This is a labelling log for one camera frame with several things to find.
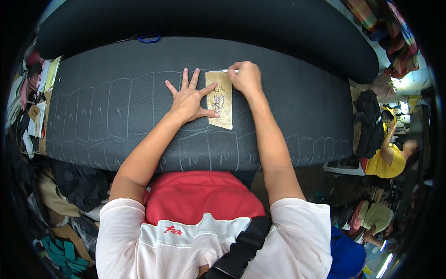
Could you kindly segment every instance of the black foam sheet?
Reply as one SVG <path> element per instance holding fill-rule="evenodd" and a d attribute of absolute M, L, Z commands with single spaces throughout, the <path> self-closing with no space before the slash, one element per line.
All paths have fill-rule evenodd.
<path fill-rule="evenodd" d="M 166 37 L 155 44 L 127 41 L 63 61 L 50 103 L 46 148 L 51 158 L 116 171 L 170 109 L 164 81 L 179 89 L 182 70 L 204 72 L 250 60 L 295 166 L 352 154 L 353 113 L 347 80 L 297 58 L 240 42 Z M 233 88 L 233 130 L 201 118 L 184 125 L 157 171 L 258 170 L 252 115 Z M 206 107 L 206 98 L 202 100 Z"/>

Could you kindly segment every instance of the blue clothing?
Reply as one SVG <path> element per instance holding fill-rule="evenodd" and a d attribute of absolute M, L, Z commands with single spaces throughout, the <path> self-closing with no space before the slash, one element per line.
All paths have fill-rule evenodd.
<path fill-rule="evenodd" d="M 357 276 L 365 263 L 364 246 L 347 237 L 336 227 L 331 227 L 331 264 L 327 279 L 350 279 Z"/>

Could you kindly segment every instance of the blue plastic handle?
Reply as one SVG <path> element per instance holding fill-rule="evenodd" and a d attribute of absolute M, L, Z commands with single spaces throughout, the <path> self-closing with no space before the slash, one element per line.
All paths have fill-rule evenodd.
<path fill-rule="evenodd" d="M 151 43 L 159 41 L 161 38 L 161 35 L 158 35 L 158 37 L 156 37 L 155 39 L 152 39 L 152 40 L 145 40 L 145 38 L 147 38 L 147 37 L 144 37 L 144 36 L 139 37 L 138 41 L 142 42 L 143 44 L 151 44 Z"/>

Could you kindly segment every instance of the yellow shirt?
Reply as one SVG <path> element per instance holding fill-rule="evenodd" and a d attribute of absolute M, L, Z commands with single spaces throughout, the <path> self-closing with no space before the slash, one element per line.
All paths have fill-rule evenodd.
<path fill-rule="evenodd" d="M 364 201 L 359 211 L 358 217 L 361 218 L 361 227 L 371 229 L 376 227 L 376 232 L 382 232 L 389 226 L 391 221 L 391 210 L 382 204 L 372 204 L 368 208 L 368 201 Z"/>
<path fill-rule="evenodd" d="M 370 159 L 365 167 L 365 174 L 377 175 L 380 178 L 392 178 L 401 172 L 403 172 L 406 166 L 406 160 L 403 157 L 403 153 L 394 144 L 390 144 L 389 147 L 393 150 L 393 160 L 390 165 L 381 157 L 381 149 L 376 151 L 375 156 Z"/>

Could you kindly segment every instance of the white t-shirt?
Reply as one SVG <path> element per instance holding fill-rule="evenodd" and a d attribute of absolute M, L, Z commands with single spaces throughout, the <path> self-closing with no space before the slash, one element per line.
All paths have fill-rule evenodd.
<path fill-rule="evenodd" d="M 146 208 L 117 199 L 100 212 L 96 246 L 99 278 L 196 279 L 249 225 L 249 217 L 216 220 L 204 213 L 195 225 L 159 220 L 147 224 Z M 243 279 L 326 278 L 331 266 L 330 208 L 297 198 L 271 205 L 273 226 Z"/>

